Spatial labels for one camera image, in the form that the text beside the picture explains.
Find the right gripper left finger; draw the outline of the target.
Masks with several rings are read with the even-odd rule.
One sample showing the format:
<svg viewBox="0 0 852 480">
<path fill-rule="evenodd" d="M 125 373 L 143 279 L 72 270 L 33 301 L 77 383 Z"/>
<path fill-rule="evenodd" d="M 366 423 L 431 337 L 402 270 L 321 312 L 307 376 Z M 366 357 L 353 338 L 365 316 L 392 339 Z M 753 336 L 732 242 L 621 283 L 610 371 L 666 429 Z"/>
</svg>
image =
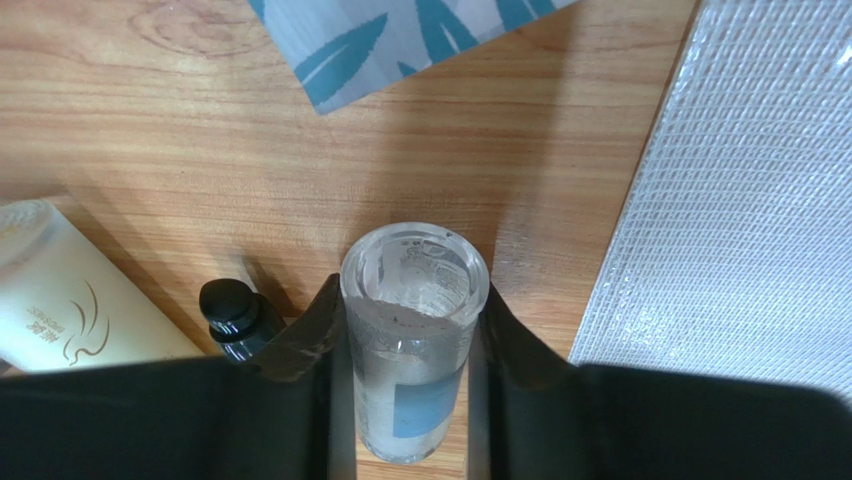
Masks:
<svg viewBox="0 0 852 480">
<path fill-rule="evenodd" d="M 353 374 L 337 275 L 248 361 L 1 382 L 5 479 L 352 479 Z"/>
</svg>

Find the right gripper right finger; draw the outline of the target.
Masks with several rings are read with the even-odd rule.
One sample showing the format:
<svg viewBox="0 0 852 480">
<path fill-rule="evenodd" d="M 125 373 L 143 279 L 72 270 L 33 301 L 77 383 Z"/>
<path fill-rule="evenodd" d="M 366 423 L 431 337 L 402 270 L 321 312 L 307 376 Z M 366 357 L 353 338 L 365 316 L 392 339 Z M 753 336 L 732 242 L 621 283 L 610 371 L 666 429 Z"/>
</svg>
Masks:
<svg viewBox="0 0 852 480">
<path fill-rule="evenodd" d="M 847 479 L 851 413 L 827 393 L 574 365 L 491 289 L 469 360 L 471 479 Z"/>
</svg>

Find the black cap foundation bottle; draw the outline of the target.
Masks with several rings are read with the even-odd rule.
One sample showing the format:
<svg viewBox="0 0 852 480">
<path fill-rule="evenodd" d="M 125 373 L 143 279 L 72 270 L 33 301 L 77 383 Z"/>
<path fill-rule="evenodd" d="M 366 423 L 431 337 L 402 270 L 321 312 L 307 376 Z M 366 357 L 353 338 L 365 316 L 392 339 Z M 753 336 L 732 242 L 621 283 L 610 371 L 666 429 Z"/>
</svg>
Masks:
<svg viewBox="0 0 852 480">
<path fill-rule="evenodd" d="M 199 309 L 211 338 L 233 363 L 249 360 L 286 328 L 270 301 L 238 279 L 205 283 Z"/>
</svg>

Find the clear glass bottle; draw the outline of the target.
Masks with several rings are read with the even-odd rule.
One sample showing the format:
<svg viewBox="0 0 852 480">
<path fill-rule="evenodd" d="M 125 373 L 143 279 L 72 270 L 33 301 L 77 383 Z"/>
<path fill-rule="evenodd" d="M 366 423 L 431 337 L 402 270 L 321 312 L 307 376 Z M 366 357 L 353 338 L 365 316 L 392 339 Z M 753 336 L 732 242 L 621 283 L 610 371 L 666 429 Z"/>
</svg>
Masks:
<svg viewBox="0 0 852 480">
<path fill-rule="evenodd" d="M 360 439 L 387 462 L 421 461 L 449 429 L 489 295 L 487 265 L 445 227 L 394 223 L 353 244 L 340 288 Z"/>
</svg>

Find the cream bottle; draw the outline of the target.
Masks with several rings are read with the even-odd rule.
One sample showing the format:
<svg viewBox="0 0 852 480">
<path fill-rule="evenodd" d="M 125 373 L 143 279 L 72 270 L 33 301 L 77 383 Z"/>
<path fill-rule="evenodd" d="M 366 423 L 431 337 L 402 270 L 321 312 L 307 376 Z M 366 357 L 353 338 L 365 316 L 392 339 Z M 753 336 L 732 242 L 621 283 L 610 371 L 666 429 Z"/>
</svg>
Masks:
<svg viewBox="0 0 852 480">
<path fill-rule="evenodd" d="M 26 373 L 198 357 L 51 203 L 1 208 L 1 358 Z"/>
</svg>

